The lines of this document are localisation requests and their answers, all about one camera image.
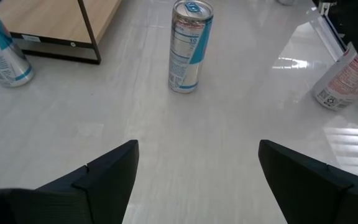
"glossy floor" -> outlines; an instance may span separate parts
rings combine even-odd
[[[358,174],[358,102],[308,93],[334,62],[309,0],[210,0],[199,88],[167,86],[173,1],[125,0],[100,66],[30,57],[37,76],[0,87],[0,187],[36,188],[140,141],[124,223],[285,223],[257,158],[261,139]]]

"white floor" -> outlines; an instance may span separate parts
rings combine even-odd
[[[308,93],[337,49],[319,36],[311,1],[210,3],[189,95],[167,86],[171,0],[123,0],[99,66],[29,57],[34,80],[0,87],[0,187],[39,187],[138,139],[124,223],[268,224],[285,220],[259,165],[261,139],[358,174],[358,102],[335,113]]]

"can lid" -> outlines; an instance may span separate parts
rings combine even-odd
[[[173,9],[179,15],[194,20],[205,20],[213,16],[212,6],[200,0],[178,0],[173,5]]]

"energy drink can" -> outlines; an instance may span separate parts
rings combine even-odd
[[[0,84],[6,87],[20,86],[33,76],[30,63],[0,20]]]
[[[198,84],[213,8],[199,0],[178,0],[173,5],[168,84],[180,93],[192,92]]]
[[[321,105],[336,111],[358,100],[358,55],[352,44],[314,85],[312,94]]]

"wooden panel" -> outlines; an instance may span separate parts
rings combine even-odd
[[[121,0],[84,0],[97,42]],[[3,0],[0,18],[11,32],[90,43],[77,0]]]

